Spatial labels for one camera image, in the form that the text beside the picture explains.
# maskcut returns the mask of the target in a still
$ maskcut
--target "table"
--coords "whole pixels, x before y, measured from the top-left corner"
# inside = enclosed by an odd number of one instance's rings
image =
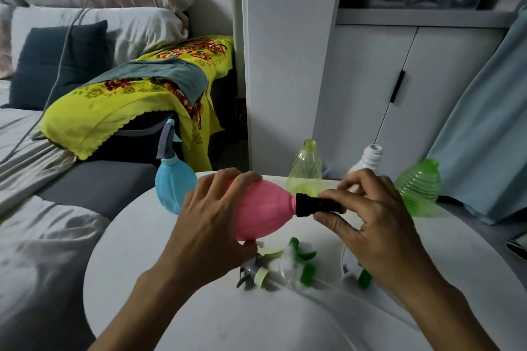
[[[282,187],[286,178],[268,177]],[[336,181],[324,181],[335,188]],[[96,336],[113,319],[137,277],[161,254],[177,216],[157,200],[155,189],[138,197],[107,228],[88,263],[84,309]],[[344,218],[360,226],[357,215]],[[502,351],[527,344],[527,293],[498,253],[457,217],[437,207],[432,218],[415,218],[425,248],[438,269],[460,288],[474,313]],[[301,246],[318,251],[316,277],[330,284],[340,278],[343,244],[311,217],[293,218],[279,231],[261,239],[265,247],[283,247],[291,236]],[[351,293],[383,308],[400,320],[363,301],[315,284],[307,295],[326,305],[333,315],[290,290],[236,289],[233,270],[195,293],[176,314],[157,350],[422,350],[430,349],[422,334],[403,321],[409,315],[377,287]],[[348,339],[332,324],[344,327]]]

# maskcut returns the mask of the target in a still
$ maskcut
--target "white plastic bottle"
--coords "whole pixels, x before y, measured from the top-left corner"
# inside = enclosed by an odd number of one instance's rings
[[[379,145],[372,144],[364,149],[364,153],[359,162],[352,166],[348,171],[354,172],[359,169],[370,168],[373,172],[377,170],[380,164],[380,160],[383,157],[383,148]],[[359,189],[359,185],[353,185],[350,189],[351,192],[355,193]]]

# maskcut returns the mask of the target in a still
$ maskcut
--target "left hand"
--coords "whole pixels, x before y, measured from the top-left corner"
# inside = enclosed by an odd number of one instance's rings
[[[187,193],[170,239],[152,269],[196,291],[254,258],[256,242],[242,245],[234,237],[234,213],[247,188],[261,178],[254,171],[242,174],[236,168],[199,178],[196,188]]]

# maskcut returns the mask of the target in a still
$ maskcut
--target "light blue curtain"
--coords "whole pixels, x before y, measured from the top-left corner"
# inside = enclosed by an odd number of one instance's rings
[[[442,195],[486,223],[527,207],[527,6],[434,142]]]

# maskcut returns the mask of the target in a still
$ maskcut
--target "right hand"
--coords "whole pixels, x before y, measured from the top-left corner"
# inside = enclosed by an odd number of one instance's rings
[[[347,189],[360,185],[362,195]],[[348,174],[319,197],[333,199],[359,215],[364,224],[353,228],[340,215],[316,213],[315,220],[335,232],[360,264],[384,287],[405,301],[418,288],[445,280],[425,251],[412,217],[392,181],[371,169]]]

